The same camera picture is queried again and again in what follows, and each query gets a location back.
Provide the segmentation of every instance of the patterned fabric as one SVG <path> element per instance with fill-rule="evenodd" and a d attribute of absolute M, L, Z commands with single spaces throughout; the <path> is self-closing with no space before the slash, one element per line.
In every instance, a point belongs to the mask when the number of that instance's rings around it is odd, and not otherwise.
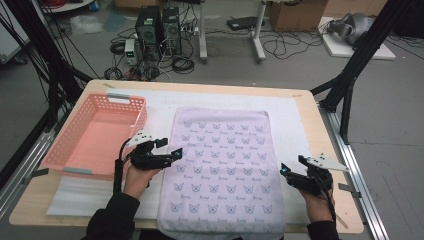
<path fill-rule="evenodd" d="M 264 111 L 180 108 L 165 169 L 158 227 L 176 239 L 279 239 L 280 175 Z"/>

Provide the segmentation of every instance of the white plastic mount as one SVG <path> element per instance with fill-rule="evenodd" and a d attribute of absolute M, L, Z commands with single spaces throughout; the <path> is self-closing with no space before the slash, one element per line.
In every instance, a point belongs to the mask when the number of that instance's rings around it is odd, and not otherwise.
<path fill-rule="evenodd" d="M 128 141 L 128 143 L 125 145 L 125 147 L 133 147 L 136 146 L 138 144 L 142 144 L 148 141 L 152 141 L 152 135 L 150 135 L 149 133 L 147 133 L 146 131 L 144 131 L 143 129 L 138 131 L 134 137 L 131 138 L 130 141 Z"/>
<path fill-rule="evenodd" d="M 338 170 L 343 172 L 349 171 L 348 167 L 335 161 L 334 159 L 331 159 L 325 156 L 324 154 L 321 154 L 316 158 L 307 158 L 306 160 L 308 161 L 309 164 L 322 168 L 322 169 L 332 169 L 332 170 Z"/>

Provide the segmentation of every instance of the person's arm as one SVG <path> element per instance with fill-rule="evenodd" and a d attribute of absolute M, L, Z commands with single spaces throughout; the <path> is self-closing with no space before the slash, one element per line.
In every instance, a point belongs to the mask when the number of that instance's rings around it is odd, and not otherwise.
<path fill-rule="evenodd" d="M 83 240 L 130 239 L 134 232 L 134 216 L 140 205 L 138 199 L 159 171 L 141 171 L 130 166 L 123 193 L 114 194 L 105 209 L 97 210 L 88 223 Z"/>
<path fill-rule="evenodd" d="M 304 191 L 300 191 L 300 193 L 305 199 L 306 212 L 311 221 L 311 224 L 307 226 L 311 240 L 338 240 L 339 234 L 337 233 L 336 223 L 333 222 L 327 200 Z M 334 205 L 332 190 L 329 191 L 329 195 Z"/>

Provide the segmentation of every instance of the human hand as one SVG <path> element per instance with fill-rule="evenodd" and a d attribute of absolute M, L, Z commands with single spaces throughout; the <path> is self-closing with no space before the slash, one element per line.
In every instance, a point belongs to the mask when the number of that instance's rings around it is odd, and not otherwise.
<path fill-rule="evenodd" d="M 315 196 L 308 192 L 299 190 L 306 202 L 306 212 L 308 213 L 311 223 L 318 221 L 333 221 L 328 202 L 324 194 Z M 333 189 L 328 190 L 328 195 L 331 198 L 333 206 L 335 201 L 333 198 Z"/>
<path fill-rule="evenodd" d="M 158 172 L 160 172 L 160 169 L 142 171 L 131 165 L 127 171 L 123 193 L 139 199 L 144 190 L 146 190 L 149 181 Z"/>

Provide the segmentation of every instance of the wooden tabletop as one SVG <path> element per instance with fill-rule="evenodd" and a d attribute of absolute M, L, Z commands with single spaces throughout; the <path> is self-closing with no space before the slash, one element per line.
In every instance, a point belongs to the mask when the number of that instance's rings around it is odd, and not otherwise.
<path fill-rule="evenodd" d="M 328 157 L 337 159 L 316 101 L 307 90 L 92 80 L 85 88 L 70 118 L 75 114 L 75 109 L 81 105 L 82 100 L 89 93 L 106 92 L 109 88 L 293 98 L 302 119 L 311 155 L 317 156 L 325 152 Z M 67 124 L 69 124 L 68 121 L 64 124 L 63 129 L 66 128 Z M 334 186 L 337 186 L 338 183 L 346 184 L 343 173 L 332 171 L 332 174 Z M 59 185 L 60 177 L 59 174 L 50 171 L 48 175 L 32 179 L 13 210 L 9 218 L 10 223 L 13 225 L 31 226 L 87 226 L 90 220 L 89 217 L 46 215 L 47 209 Z M 364 227 L 351 194 L 336 188 L 334 190 L 334 198 L 337 202 L 337 230 L 339 233 L 361 233 Z M 136 228 L 156 228 L 157 226 L 155 220 L 136 219 L 135 222 Z M 287 232 L 304 231 L 305 226 L 303 225 L 289 224 L 287 226 Z"/>

